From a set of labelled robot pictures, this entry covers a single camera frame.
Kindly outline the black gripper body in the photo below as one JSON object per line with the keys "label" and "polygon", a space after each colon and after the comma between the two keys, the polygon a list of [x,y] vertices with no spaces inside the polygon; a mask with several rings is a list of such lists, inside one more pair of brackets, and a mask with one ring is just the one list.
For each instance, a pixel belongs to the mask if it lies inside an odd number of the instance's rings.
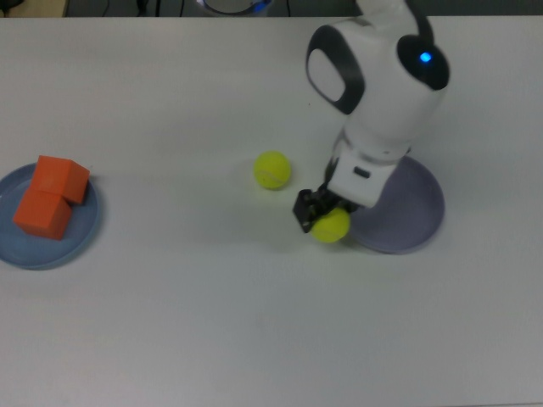
{"label": "black gripper body", "polygon": [[317,192],[319,194],[319,210],[322,213],[330,213],[333,209],[344,209],[347,213],[353,213],[355,211],[355,205],[347,200],[341,198],[337,193],[332,192],[328,184],[332,179],[334,171],[338,163],[338,159],[330,159],[324,173],[324,182],[318,187]]}

